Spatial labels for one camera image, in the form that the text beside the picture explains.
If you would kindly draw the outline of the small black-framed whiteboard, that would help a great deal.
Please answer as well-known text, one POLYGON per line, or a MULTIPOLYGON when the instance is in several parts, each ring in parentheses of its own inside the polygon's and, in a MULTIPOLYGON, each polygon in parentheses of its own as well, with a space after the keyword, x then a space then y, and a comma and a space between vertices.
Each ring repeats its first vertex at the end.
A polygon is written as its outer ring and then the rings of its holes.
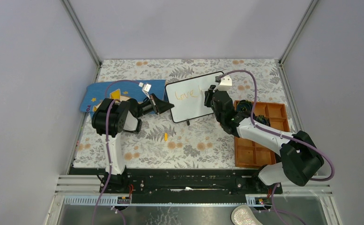
POLYGON ((212 114, 212 109, 204 105, 205 91, 211 85, 217 85, 215 78, 220 75, 223 75, 222 71, 166 84, 167 99, 174 105, 172 121, 180 123, 212 114))

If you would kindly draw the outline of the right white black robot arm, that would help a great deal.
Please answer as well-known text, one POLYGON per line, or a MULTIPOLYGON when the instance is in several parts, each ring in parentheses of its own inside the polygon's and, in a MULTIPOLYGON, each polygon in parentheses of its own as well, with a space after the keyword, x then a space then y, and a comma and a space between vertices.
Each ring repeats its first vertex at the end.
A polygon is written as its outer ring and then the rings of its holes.
POLYGON ((324 158, 315 150, 306 132, 293 134, 256 122, 253 115, 236 111, 229 94, 217 90, 214 85, 205 91, 204 105, 213 110, 226 133, 256 142, 281 158, 279 163, 259 169, 252 180, 254 191, 264 193, 270 185, 286 181, 305 186, 323 166, 324 158))

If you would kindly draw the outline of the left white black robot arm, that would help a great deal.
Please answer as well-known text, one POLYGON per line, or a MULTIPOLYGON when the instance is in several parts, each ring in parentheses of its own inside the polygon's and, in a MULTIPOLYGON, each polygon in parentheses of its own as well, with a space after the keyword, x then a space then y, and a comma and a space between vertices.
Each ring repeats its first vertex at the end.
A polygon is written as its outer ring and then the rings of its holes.
POLYGON ((150 113, 162 114, 173 107, 174 104, 159 99, 155 94, 150 94, 143 102, 134 98, 103 100, 94 111, 91 124, 105 144, 104 186, 111 186, 118 193, 128 188, 121 133, 137 134, 141 131, 142 116, 150 113))

